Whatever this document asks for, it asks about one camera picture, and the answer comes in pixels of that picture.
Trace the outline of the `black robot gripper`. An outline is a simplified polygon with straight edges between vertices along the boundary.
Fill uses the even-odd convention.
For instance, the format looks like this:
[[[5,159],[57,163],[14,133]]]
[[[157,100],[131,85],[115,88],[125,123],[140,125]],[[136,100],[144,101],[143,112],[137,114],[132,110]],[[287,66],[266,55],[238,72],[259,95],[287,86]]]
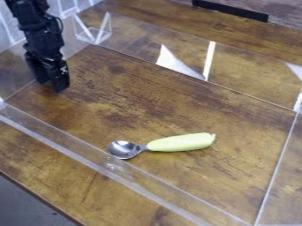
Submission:
[[[40,85],[49,82],[60,93],[69,87],[68,65],[60,52],[63,22],[46,13],[46,0],[5,0],[5,5],[25,35],[25,62],[34,79]]]

